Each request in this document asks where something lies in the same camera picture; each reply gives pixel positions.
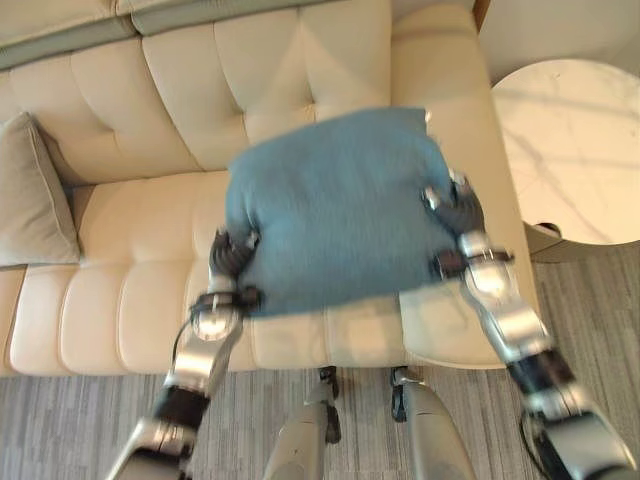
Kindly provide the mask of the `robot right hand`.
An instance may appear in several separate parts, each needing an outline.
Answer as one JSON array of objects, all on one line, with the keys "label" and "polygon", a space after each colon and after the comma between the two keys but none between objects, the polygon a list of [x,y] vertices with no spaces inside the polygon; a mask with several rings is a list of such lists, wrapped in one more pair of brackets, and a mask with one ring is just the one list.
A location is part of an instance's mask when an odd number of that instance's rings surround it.
[{"label": "robot right hand", "polygon": [[449,197],[445,199],[429,186],[423,190],[426,208],[455,237],[473,232],[486,232],[481,203],[467,177],[456,170],[449,171]]}]

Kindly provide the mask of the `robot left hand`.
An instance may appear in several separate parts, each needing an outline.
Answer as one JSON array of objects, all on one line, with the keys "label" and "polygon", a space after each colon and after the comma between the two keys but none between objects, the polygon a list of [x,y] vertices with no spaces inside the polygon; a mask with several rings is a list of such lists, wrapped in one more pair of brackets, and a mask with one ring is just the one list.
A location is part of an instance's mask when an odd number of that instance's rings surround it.
[{"label": "robot left hand", "polygon": [[234,242],[225,228],[217,229],[209,253],[210,273],[237,279],[251,263],[259,241],[259,235],[253,231],[240,242]]}]

